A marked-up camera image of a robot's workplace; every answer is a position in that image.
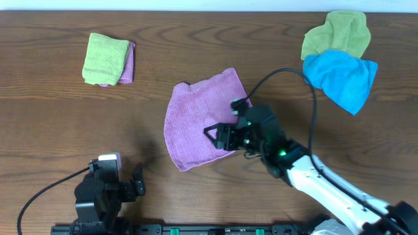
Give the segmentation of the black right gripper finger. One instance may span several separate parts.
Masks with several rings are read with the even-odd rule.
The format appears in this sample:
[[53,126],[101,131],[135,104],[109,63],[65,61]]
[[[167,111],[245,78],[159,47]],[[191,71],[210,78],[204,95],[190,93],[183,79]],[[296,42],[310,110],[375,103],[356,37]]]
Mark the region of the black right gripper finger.
[[212,129],[204,129],[204,135],[211,141],[212,145],[216,148],[217,147],[217,138],[213,137],[209,131],[212,131]]
[[204,130],[205,131],[211,131],[211,130],[214,130],[214,129],[218,129],[220,127],[231,127],[233,129],[237,129],[238,125],[234,124],[234,123],[216,123],[215,125],[205,127]]

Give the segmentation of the purple microfiber cloth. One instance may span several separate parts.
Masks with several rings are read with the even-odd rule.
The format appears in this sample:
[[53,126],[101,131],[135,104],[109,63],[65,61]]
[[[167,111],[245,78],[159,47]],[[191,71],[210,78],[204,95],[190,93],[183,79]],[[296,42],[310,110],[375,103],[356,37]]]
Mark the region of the purple microfiber cloth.
[[246,97],[235,68],[225,69],[195,84],[176,84],[165,116],[163,134],[168,153],[179,171],[216,161],[233,151],[216,149],[204,128],[235,123],[231,101]]

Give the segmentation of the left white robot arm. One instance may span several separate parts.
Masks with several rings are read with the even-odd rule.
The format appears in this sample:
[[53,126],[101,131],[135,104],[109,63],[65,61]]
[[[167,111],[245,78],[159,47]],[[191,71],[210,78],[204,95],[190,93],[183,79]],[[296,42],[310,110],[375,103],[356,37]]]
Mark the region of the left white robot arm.
[[118,169],[95,169],[74,190],[78,218],[71,223],[69,234],[134,234],[134,226],[118,214],[125,202],[145,195],[141,167],[132,178],[121,181]]

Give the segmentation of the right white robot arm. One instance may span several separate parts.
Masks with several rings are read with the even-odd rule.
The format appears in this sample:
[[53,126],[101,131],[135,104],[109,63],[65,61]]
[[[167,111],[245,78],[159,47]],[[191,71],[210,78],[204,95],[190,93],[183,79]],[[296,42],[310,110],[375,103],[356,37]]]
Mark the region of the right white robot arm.
[[258,155],[269,173],[306,193],[352,234],[416,234],[417,210],[370,196],[325,166],[311,151],[287,138],[267,105],[236,108],[236,123],[217,123],[203,133],[217,149]]

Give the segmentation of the folded purple cloth under green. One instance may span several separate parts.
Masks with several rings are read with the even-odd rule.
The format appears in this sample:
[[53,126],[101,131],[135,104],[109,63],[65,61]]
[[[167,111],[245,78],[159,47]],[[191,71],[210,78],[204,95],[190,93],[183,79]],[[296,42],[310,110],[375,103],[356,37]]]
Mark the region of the folded purple cloth under green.
[[114,86],[133,81],[135,44],[128,40],[101,39],[91,47],[95,54],[95,84]]

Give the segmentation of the blue microfiber cloth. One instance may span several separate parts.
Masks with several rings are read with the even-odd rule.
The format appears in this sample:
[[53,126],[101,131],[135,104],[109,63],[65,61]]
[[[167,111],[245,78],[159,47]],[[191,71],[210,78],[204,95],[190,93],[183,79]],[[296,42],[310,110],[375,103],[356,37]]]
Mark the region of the blue microfiber cloth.
[[303,72],[311,85],[351,115],[356,115],[368,99],[378,64],[339,50],[308,55]]

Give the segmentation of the crumpled green microfiber cloth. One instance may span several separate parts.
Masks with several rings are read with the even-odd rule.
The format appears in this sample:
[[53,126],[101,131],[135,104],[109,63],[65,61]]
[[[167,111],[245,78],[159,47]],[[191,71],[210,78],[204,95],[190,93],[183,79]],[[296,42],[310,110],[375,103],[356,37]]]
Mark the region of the crumpled green microfiber cloth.
[[371,41],[366,15],[359,11],[336,10],[327,14],[323,25],[304,35],[301,60],[327,50],[340,50],[360,58]]

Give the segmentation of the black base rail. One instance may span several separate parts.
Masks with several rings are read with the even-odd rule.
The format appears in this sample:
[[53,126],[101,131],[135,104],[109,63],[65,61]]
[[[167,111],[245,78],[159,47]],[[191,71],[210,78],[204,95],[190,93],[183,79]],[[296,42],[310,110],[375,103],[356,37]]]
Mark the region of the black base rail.
[[163,226],[142,224],[138,226],[118,226],[112,232],[82,230],[76,226],[53,226],[51,235],[70,234],[114,234],[114,235],[308,235],[312,232],[295,224],[270,226]]

